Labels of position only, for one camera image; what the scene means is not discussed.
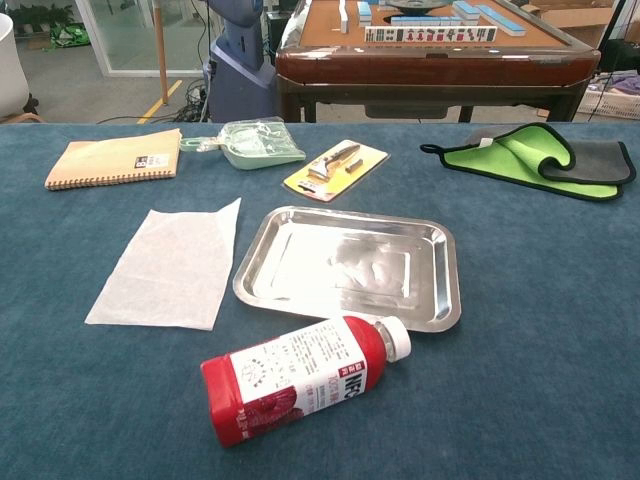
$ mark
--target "green bag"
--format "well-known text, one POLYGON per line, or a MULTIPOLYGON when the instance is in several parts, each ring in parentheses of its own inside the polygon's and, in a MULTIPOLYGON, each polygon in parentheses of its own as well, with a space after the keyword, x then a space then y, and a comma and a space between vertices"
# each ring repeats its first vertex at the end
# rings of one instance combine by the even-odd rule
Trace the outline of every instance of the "green bag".
POLYGON ((82 47, 90 43, 83 23, 71 23, 51 29, 51 45, 55 48, 82 47))

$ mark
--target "notebook spiral binding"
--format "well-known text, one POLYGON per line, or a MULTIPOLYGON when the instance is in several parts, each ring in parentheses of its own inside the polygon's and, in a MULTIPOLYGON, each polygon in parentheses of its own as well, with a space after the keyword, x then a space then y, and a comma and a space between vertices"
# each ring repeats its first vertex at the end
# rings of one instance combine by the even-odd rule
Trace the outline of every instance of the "notebook spiral binding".
POLYGON ((47 182, 49 190, 64 190, 77 187, 99 187, 117 185, 119 183, 140 182, 144 180, 157 180, 160 178, 172 178, 175 174, 171 170, 156 170, 154 172, 129 173, 126 175, 111 175, 106 177, 75 178, 73 180, 47 182))

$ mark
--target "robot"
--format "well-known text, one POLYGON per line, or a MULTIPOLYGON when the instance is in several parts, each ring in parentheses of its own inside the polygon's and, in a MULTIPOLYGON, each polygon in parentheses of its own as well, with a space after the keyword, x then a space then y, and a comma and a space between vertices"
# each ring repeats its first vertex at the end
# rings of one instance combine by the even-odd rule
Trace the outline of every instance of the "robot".
POLYGON ((214 122, 277 115, 276 71, 264 61, 260 16, 263 0, 207 0, 224 19, 210 46, 209 111, 214 122))

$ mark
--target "white paper towel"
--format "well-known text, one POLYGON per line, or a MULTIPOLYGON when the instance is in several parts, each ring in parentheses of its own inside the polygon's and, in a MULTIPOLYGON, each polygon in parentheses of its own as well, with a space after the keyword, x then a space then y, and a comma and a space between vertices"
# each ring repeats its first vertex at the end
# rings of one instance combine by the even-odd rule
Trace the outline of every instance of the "white paper towel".
POLYGON ((239 208, 240 199, 215 213, 150 210, 85 323, 213 329, 239 208))

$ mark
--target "white bottle cap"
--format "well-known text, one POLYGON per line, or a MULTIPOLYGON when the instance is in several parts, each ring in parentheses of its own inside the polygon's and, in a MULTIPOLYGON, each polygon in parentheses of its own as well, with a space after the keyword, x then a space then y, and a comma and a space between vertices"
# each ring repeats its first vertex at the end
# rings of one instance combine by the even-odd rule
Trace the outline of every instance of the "white bottle cap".
POLYGON ((385 326, 391 336, 393 348, 396 351, 394 362, 407 357, 411 353, 411 339, 404 324, 398 317, 384 317, 380 319, 380 323, 385 326))

